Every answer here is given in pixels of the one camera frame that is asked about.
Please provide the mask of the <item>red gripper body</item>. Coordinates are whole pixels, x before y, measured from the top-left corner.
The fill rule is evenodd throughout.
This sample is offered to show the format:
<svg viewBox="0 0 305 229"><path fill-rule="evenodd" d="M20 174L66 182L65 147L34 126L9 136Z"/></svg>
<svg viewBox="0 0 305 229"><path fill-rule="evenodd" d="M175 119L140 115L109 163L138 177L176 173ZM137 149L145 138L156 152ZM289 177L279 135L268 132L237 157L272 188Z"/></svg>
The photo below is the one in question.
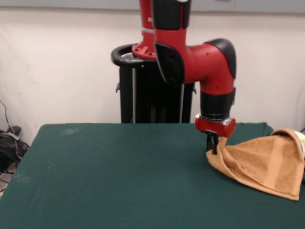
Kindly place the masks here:
<svg viewBox="0 0 305 229"><path fill-rule="evenodd" d="M208 120L201 114L195 116L195 126L201 132L214 133L221 137L230 137L235 130L236 120L228 118L225 120Z"/></svg>

